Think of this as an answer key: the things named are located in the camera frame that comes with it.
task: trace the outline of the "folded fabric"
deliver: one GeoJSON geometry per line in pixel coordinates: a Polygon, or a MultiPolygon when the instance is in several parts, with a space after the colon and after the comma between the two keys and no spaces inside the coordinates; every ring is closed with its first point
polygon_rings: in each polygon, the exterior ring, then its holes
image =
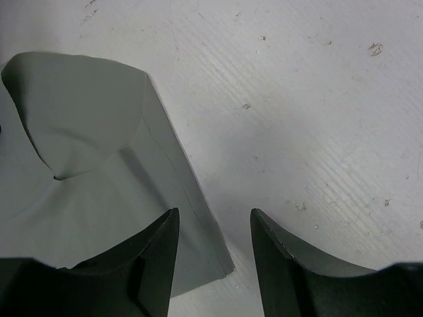
{"type": "Polygon", "coordinates": [[[22,53],[0,68],[0,256],[72,267],[178,207],[173,296],[233,270],[148,75],[22,53]]]}

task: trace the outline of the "black plastic jaw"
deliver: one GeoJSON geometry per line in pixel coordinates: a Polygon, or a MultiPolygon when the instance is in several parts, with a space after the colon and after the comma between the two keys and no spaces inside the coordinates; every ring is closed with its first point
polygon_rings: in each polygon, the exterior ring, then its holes
{"type": "Polygon", "coordinates": [[[73,269],[0,259],[0,316],[165,317],[179,236],[178,209],[73,269]]]}
{"type": "Polygon", "coordinates": [[[266,317],[423,316],[423,265],[372,271],[299,239],[259,209],[250,218],[266,317]]]}

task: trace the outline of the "dirt speck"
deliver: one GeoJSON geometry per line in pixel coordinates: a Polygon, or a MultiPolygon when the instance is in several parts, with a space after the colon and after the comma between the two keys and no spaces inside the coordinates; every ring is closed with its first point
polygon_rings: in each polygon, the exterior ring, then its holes
{"type": "Polygon", "coordinates": [[[303,202],[301,205],[296,206],[298,210],[307,210],[307,207],[305,206],[305,202],[303,202]]]}
{"type": "Polygon", "coordinates": [[[383,45],[373,43],[367,50],[370,52],[371,57],[378,56],[383,51],[383,45]]]}
{"type": "Polygon", "coordinates": [[[408,152],[408,151],[405,151],[404,153],[403,153],[403,155],[401,155],[401,158],[404,160],[404,159],[408,159],[410,157],[410,152],[408,152]]]}

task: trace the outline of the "table surface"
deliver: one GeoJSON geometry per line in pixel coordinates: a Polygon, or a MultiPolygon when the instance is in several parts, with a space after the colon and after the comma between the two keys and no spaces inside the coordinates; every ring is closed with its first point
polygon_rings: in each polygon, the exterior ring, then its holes
{"type": "Polygon", "coordinates": [[[356,264],[423,260],[422,31],[417,0],[2,0],[0,63],[150,73],[237,266],[169,316],[262,316],[253,207],[356,264]]]}

